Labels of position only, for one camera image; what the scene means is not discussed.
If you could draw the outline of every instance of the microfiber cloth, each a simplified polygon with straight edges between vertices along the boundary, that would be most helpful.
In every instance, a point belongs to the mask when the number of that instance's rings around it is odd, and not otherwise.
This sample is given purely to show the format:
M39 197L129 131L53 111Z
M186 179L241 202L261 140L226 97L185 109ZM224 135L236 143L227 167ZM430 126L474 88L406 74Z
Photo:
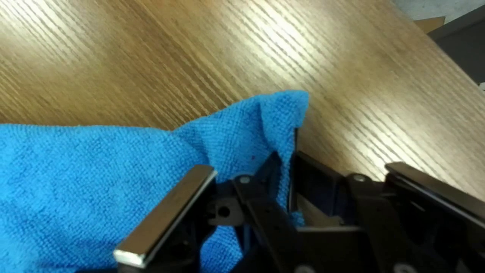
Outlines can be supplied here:
M217 182L255 173L276 152L285 206L303 91L256 96L176 131L118 126L0 126L0 272L115 267L112 250L195 164ZM232 228L202 247L203 272L241 258Z

